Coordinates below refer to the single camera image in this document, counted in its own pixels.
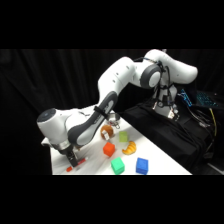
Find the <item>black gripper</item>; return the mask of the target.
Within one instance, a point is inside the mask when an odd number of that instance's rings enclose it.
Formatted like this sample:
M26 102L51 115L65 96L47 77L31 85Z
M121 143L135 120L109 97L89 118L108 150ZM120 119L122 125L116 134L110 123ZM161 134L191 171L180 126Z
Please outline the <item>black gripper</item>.
M72 145L70 145L69 147L67 147L63 150L60 150L59 153L68 157L68 161L69 161L71 167L74 167L74 161L75 161L75 166L78 165L79 159L78 159L77 155L73 152Z

